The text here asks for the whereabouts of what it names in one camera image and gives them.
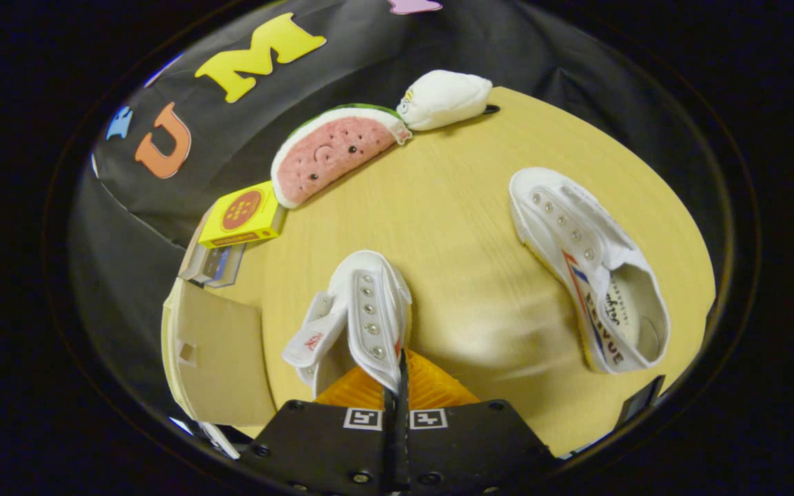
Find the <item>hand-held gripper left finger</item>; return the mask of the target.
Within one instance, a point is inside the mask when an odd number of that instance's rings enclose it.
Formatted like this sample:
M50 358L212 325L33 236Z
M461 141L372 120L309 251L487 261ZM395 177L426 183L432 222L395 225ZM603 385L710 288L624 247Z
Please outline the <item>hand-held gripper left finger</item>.
M280 494L394 494L403 491L395 431L403 399L383 389L380 409L292 400L238 461Z

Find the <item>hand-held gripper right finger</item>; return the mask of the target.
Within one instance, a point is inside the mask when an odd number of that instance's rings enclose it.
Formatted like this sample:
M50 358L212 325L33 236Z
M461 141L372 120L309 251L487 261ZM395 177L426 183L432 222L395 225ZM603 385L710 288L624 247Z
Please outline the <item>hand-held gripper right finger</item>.
M403 468L409 494L521 494L557 458L504 399L478 401L428 359L405 352Z

